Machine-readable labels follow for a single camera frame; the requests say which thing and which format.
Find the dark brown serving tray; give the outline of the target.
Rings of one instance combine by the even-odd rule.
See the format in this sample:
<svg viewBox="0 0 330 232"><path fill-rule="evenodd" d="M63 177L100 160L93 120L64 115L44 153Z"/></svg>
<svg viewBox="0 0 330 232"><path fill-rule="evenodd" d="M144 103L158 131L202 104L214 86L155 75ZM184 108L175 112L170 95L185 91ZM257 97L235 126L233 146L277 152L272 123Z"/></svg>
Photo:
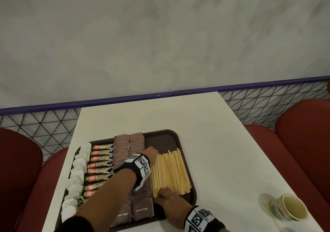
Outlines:
<svg viewBox="0 0 330 232"><path fill-rule="evenodd" d="M195 205L196 201L197 201L197 193L196 193L196 188L193 184L192 178L191 178L191 174L189 172L189 168L186 162L186 159L184 157L184 152L182 149L182 146L180 144L180 140L178 135L173 131L173 130L159 130L159 131L152 131L152 132L147 132L147 133L143 133L144 136L144 141L145 141L145 147L150 147L153 146L155 149L157 149L159 151L159 153L165 154L168 153L168 151L177 151L177 149L181 152L182 158L183 158L183 164L186 168L187 171L187 175L188 175L188 179L190 181L191 184L191 189L190 189L190 193L186 193L184 195L182 195L182 197L191 205ZM101 146L101 145L106 145L106 144L113 144L115 138L108 138L108 139L103 139L103 140L98 140L98 141L91 141L89 142L91 145L88 147L91 147L91 152L89 152L87 154L87 159L88 159L88 163L90 164L92 163L91 158L98 156L98 155L92 155L93 151L94 151L94 146ZM75 156L79 154L79 152L81 151L81 147L83 147L84 145L81 145L75 152L74 157L73 157L73 162L75 160ZM61 219L61 212L62 212L62 208L60 208L59 211L59 215L56 221L56 225L55 225L55 230L58 229L61 225L62 225L62 219ZM124 223L124 224L120 224L117 225L115 227L110 228L109 232L119 232L119 231L123 231L126 229L130 229L130 228L137 228L139 226L143 226L145 224L148 223L153 223L153 222L157 222L157 221L161 221L165 219L165 214L163 209L159 206L156 205L154 208L154 216L151 218L145 218L139 221L134 221L133 219L133 214L132 214L132 221L130 223Z"/></svg>

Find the person's left forearm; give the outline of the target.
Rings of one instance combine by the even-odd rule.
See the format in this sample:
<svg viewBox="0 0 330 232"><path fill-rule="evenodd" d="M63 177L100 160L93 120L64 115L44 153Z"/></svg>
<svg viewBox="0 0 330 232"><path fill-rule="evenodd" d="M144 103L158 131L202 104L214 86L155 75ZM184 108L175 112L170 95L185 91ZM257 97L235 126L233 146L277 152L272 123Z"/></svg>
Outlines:
<svg viewBox="0 0 330 232"><path fill-rule="evenodd" d="M87 220L94 232L109 232L136 180L131 169L120 170L82 205L75 217Z"/></svg>

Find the rows of brown sugar packets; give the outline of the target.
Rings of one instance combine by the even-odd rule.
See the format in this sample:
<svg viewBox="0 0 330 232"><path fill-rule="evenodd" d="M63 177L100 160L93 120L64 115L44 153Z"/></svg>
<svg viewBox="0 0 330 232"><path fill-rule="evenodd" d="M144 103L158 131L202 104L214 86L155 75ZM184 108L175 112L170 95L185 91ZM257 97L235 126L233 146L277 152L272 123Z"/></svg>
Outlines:
<svg viewBox="0 0 330 232"><path fill-rule="evenodd" d="M113 172L131 155L145 149L142 133L119 135L114 138ZM150 179L147 178L141 188L130 192L128 199L114 221L112 228L154 217L153 194Z"/></svg>

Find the person's right hand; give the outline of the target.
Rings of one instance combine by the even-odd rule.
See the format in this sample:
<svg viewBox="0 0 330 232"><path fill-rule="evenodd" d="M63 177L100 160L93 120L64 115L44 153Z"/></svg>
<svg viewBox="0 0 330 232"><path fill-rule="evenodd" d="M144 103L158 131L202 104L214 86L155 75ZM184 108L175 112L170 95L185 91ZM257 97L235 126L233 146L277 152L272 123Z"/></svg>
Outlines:
<svg viewBox="0 0 330 232"><path fill-rule="evenodd" d="M157 197L166 199L166 207L162 209L164 210L167 221L175 228L184 230L184 220L192 205L170 188L161 188Z"/></svg>

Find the red upholstered chair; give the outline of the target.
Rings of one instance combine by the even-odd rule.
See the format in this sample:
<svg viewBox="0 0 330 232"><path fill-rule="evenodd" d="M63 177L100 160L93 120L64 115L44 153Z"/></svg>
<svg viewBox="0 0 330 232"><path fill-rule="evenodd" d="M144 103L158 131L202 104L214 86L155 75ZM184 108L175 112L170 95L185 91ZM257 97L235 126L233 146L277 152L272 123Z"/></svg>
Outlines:
<svg viewBox="0 0 330 232"><path fill-rule="evenodd" d="M330 99L306 99L276 120L275 131L244 125L324 232L330 232Z"/></svg>
<svg viewBox="0 0 330 232"><path fill-rule="evenodd" d="M0 128L0 232L42 232L67 152L43 163L36 142Z"/></svg>

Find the purple railing bar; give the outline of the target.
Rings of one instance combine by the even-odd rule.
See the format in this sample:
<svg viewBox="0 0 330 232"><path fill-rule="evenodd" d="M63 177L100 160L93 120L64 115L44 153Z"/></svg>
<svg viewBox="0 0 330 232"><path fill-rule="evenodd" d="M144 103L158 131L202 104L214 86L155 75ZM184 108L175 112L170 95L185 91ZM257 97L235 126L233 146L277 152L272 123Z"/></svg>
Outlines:
<svg viewBox="0 0 330 232"><path fill-rule="evenodd" d="M132 101L142 101L142 100L165 98L165 97L175 97L175 96L191 95L191 94L199 94L199 93L207 93L207 92L229 92L229 91L246 90L246 89L280 87L280 86L295 85L295 84L318 83L318 82L325 82L329 79L330 79L330 75L322 76L322 77L310 77L310 78L270 81L270 82L262 82L262 83L235 84L229 86L176 90L172 92L150 93L150 94L133 95L126 97L113 97L113 98L103 98L103 99L86 100L86 101L74 101L74 102L63 102L56 104L3 108L0 109L0 116L84 108L84 107L109 105L109 104L117 104L117 103L132 102Z"/></svg>

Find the row of coffee stick packets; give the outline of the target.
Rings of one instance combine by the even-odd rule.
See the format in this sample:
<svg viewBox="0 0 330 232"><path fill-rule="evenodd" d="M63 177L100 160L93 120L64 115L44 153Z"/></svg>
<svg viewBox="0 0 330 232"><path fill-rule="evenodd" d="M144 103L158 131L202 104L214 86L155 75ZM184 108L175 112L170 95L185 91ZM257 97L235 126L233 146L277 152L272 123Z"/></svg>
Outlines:
<svg viewBox="0 0 330 232"><path fill-rule="evenodd" d="M90 198L113 175L114 145L95 145L89 154L82 195Z"/></svg>

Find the cream patterned cup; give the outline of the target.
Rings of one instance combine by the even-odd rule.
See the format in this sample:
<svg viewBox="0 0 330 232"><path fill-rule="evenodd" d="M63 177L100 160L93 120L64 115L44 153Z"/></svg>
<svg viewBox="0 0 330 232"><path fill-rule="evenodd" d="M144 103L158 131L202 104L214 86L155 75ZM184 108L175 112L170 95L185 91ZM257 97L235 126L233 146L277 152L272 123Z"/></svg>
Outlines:
<svg viewBox="0 0 330 232"><path fill-rule="evenodd" d="M300 222L306 220L309 215L303 201L290 193L285 193L270 201L269 208L272 215L281 221Z"/></svg>

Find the pile of wooden stirrers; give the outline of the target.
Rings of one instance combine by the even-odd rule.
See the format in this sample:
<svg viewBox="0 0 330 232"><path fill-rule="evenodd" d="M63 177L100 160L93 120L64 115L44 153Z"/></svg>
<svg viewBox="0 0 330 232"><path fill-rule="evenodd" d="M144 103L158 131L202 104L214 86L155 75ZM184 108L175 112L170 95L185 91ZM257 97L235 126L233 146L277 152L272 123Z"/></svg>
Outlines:
<svg viewBox="0 0 330 232"><path fill-rule="evenodd" d="M162 188L169 188L181 196L192 193L188 170L183 160L183 153L179 148L156 156L150 180L153 197L157 197Z"/></svg>

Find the person's left hand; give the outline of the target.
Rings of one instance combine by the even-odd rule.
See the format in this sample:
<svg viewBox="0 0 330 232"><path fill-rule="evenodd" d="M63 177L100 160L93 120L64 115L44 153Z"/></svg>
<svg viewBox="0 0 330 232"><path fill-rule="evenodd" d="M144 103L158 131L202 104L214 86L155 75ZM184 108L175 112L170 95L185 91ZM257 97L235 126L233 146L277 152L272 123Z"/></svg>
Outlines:
<svg viewBox="0 0 330 232"><path fill-rule="evenodd" d="M159 151L151 146L143 150L141 154L145 155L149 159L150 168L152 168L155 165L156 157L159 155Z"/></svg>

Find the row of white tea bags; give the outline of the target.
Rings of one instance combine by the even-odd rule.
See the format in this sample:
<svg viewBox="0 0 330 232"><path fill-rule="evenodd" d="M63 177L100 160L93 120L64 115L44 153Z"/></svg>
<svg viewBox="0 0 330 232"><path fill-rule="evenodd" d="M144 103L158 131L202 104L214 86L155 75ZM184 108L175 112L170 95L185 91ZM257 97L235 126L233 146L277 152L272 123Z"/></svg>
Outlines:
<svg viewBox="0 0 330 232"><path fill-rule="evenodd" d="M74 154L71 170L65 185L66 194L61 205L61 221L72 217L78 210L77 199L82 196L87 163L92 149L90 142L82 144Z"/></svg>

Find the black marker wristband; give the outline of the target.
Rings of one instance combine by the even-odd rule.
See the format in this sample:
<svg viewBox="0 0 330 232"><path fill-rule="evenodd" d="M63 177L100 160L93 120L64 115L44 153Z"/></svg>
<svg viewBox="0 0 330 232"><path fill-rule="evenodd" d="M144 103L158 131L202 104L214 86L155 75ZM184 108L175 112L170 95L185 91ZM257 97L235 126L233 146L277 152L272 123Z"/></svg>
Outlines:
<svg viewBox="0 0 330 232"><path fill-rule="evenodd" d="M184 220L184 232L220 232L225 225L212 213L200 206L193 206Z"/></svg>
<svg viewBox="0 0 330 232"><path fill-rule="evenodd" d="M134 191L142 188L151 174L150 160L146 155L141 153L131 155L120 167L114 169L113 173L116 174L122 169L130 169L135 173L137 180L133 187Z"/></svg>

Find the black sleeve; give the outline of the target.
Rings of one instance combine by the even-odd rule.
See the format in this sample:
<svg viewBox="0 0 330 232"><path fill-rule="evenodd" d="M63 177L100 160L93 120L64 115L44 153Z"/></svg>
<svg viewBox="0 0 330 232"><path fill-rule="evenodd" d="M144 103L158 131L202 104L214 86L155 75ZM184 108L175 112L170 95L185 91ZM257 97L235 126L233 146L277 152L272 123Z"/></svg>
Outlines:
<svg viewBox="0 0 330 232"><path fill-rule="evenodd" d="M54 232L94 232L94 228L86 218L73 216L65 220Z"/></svg>

